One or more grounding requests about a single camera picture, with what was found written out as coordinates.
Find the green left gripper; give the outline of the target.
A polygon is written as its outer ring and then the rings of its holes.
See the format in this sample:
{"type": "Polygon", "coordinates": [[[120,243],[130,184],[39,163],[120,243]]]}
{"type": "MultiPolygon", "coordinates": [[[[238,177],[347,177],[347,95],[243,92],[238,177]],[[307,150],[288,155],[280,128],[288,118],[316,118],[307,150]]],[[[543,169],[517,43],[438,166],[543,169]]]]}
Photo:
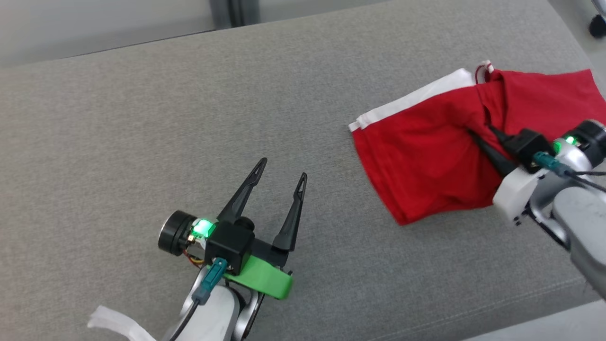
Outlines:
{"type": "MultiPolygon", "coordinates": [[[[184,255],[193,265],[206,270],[195,289],[194,300],[208,300],[220,280],[234,281],[278,300],[288,297],[292,276],[253,254],[255,235],[248,221],[241,217],[267,161],[267,158],[259,160],[217,216],[218,222],[176,211],[162,225],[158,238],[160,250],[175,256],[184,255]]],[[[307,173],[303,172],[285,222],[272,242],[277,250],[291,252],[296,247],[307,180],[307,173]]]]}

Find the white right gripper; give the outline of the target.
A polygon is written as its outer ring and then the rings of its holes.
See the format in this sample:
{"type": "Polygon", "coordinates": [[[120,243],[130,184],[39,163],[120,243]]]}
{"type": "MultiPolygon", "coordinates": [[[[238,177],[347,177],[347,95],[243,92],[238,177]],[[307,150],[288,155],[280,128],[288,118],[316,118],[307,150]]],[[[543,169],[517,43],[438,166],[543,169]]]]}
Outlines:
{"type": "Polygon", "coordinates": [[[586,119],[555,140],[543,134],[522,129],[508,135],[487,125],[496,140],[513,161],[494,149],[472,130],[467,130],[475,144],[503,178],[493,204],[509,221],[529,215],[545,223],[542,210],[555,196],[569,187],[587,189],[605,198],[605,188],[592,181],[602,176],[597,167],[605,161],[605,126],[586,119]]]}

